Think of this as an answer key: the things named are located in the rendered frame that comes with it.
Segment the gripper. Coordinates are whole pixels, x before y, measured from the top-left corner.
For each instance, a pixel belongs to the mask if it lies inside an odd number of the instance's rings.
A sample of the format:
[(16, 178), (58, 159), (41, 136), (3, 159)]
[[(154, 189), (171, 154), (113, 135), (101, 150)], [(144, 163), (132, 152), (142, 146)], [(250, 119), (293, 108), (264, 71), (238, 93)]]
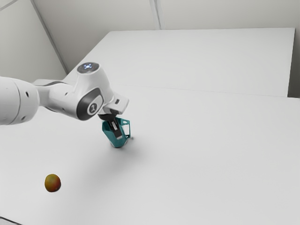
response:
[(122, 132), (120, 129), (119, 122), (115, 120), (116, 116), (121, 114), (119, 111), (114, 109), (101, 110), (97, 115), (103, 121), (108, 121), (109, 127), (117, 140), (122, 138)]

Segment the teal faceted mug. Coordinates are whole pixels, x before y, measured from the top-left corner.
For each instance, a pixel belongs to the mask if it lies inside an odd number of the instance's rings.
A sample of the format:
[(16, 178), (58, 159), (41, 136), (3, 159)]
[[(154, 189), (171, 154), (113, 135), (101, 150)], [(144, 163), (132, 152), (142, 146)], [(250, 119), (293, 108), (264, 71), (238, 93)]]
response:
[[(108, 138), (108, 140), (110, 141), (111, 145), (114, 148), (121, 148), (122, 146), (124, 146), (126, 144), (127, 140), (129, 138), (131, 138), (130, 121), (122, 119), (122, 118), (118, 118), (118, 117), (116, 117), (115, 120), (117, 120), (120, 125), (120, 129), (121, 129), (121, 132), (123, 135), (121, 139), (117, 140), (115, 138), (114, 134), (112, 133), (112, 131), (109, 127), (108, 121), (102, 122), (102, 131), (104, 132), (104, 134), (106, 135), (106, 137)], [(124, 126), (128, 126), (128, 128), (129, 128), (128, 134), (125, 134), (125, 131), (123, 128)]]

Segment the red-yellow apple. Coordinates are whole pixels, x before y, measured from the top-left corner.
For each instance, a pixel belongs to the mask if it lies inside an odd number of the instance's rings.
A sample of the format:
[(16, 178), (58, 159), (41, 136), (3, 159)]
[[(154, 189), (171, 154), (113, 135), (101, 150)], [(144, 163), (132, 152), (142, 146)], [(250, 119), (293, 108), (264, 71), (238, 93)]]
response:
[(49, 174), (45, 178), (44, 182), (45, 188), (48, 192), (56, 192), (61, 187), (61, 180), (58, 175), (56, 174)]

